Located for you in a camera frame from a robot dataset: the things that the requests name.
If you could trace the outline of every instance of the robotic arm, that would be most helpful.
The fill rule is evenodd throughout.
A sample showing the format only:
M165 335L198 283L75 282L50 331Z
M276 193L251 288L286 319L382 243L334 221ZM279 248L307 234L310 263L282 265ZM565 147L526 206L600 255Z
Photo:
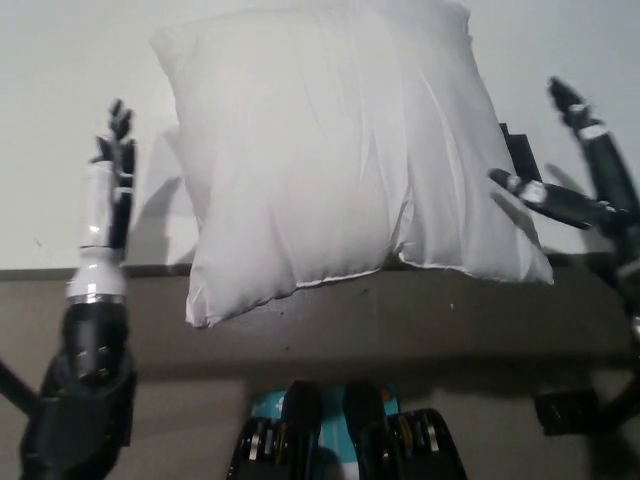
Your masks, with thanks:
M125 258L133 202L132 112L118 101L88 167L81 265L68 284L62 346L31 403L22 480L99 480L129 444L136 372L127 348Z
M584 99L559 79L551 79L549 93L582 150L597 198L504 170L491 170L489 177L531 210L580 229L597 228L611 241L614 286L635 339L634 377L608 404L600 405L592 391L549 394L536 402L548 435L608 432L640 413L640 202L605 123L592 117Z

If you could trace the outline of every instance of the white pillow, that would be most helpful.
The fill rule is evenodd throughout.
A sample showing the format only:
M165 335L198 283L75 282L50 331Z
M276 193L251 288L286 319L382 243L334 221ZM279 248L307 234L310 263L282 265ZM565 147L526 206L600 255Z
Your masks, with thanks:
M229 14L153 38L201 227L194 325L374 272L390 255L552 281L491 198L487 171L513 166L467 11L349 3Z

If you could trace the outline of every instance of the white robotic forearm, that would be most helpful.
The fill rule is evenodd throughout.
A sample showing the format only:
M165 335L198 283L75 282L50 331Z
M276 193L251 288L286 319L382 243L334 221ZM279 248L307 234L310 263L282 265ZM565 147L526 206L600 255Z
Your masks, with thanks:
M118 101L108 137L88 167L81 263L67 287L63 351L71 376L97 386L117 376L128 337L122 270L131 218L135 143L125 140L131 111Z
M123 141L131 111L117 102L111 109L108 138L99 137L100 156L88 167L81 264L67 288L72 303L122 302L124 260L131 218L135 143Z

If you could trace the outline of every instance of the white wall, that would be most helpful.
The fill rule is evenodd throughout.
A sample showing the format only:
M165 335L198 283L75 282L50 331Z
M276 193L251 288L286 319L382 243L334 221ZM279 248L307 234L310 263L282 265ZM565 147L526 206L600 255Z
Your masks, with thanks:
M0 270L75 265L84 165L95 154L93 136L105 131L105 109L115 97L137 113L137 213L145 214L135 227L131 260L188 258L196 229L166 141L175 124L173 98L148 38L158 26L214 13L225 3L237 4L0 0ZM574 83L609 122L640 184L640 3L463 3L472 8L474 49L500 120L529 136L545 179L555 180L550 164L590 191L578 151L546 98L546 79L556 74ZM544 246L585 251L580 233L541 218L536 224ZM591 240L586 245L599 248Z

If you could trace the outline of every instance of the robotic hand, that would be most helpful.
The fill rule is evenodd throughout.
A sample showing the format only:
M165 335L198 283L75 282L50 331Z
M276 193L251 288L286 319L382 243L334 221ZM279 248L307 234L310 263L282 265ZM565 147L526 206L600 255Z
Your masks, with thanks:
M578 141L597 199L557 185L527 182L504 170L491 170L489 176L531 210L580 229L598 228L613 243L616 264L626 277L640 257L640 203L631 177L606 125L591 116L582 97L557 78L551 79L549 93Z
M127 349L125 258L133 201L132 112L117 101L89 163L81 266L67 288L62 347L30 412L23 480L99 480L129 444L136 373Z

